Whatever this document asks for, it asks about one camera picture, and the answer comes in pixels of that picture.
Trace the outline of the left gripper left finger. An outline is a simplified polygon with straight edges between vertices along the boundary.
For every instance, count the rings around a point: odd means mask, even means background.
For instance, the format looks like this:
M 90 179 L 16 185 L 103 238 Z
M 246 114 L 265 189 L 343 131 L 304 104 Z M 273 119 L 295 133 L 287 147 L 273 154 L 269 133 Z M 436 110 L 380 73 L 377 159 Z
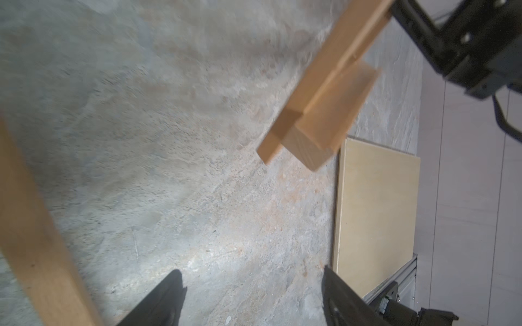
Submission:
M 187 290 L 181 271 L 171 271 L 118 326 L 178 326 Z

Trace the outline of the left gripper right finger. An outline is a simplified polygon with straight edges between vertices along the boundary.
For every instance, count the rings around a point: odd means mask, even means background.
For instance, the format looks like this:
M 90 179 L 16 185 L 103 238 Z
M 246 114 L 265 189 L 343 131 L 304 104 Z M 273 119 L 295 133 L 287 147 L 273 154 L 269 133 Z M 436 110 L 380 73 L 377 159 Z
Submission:
M 323 310 L 328 326 L 390 325 L 359 297 L 329 266 L 322 278 Z

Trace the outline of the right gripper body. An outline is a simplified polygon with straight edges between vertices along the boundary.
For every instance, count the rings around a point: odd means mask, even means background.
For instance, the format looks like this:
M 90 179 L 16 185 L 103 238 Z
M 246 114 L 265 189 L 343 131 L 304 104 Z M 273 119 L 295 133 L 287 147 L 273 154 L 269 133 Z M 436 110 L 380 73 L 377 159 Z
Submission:
M 491 98 L 497 125 L 516 141 L 496 92 L 521 92 L 521 1 L 462 1 L 435 25 L 417 1 L 395 1 L 392 16 L 436 73 L 479 100 Z

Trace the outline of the plywood board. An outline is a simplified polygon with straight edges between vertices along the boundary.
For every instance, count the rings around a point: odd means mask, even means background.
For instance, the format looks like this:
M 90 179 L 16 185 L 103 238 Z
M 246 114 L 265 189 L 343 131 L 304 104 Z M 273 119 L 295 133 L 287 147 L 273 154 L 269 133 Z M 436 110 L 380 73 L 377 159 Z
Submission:
M 413 258 L 420 163 L 356 139 L 342 145 L 333 270 L 360 297 Z

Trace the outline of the wooden easel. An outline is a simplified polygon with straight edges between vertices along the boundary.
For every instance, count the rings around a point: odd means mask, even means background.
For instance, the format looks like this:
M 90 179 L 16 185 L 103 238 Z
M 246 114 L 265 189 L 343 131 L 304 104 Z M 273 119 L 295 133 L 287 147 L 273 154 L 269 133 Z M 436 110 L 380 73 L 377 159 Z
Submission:
M 391 1 L 352 1 L 260 144 L 315 171 L 334 155 L 379 73 L 363 60 Z M 102 323 L 13 134 L 1 123 L 1 251 L 44 325 Z

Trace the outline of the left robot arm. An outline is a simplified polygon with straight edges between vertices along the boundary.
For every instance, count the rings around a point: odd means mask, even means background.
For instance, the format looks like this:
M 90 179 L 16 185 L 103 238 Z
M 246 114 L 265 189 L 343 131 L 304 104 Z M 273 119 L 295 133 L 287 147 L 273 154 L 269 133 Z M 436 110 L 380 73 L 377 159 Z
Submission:
M 370 304 L 329 266 L 322 278 L 323 310 L 327 325 L 452 325 L 459 317 L 453 312 L 410 309 L 395 300 L 392 282 Z M 120 325 L 178 325 L 187 288 L 180 270 L 172 270 L 140 303 L 119 322 Z

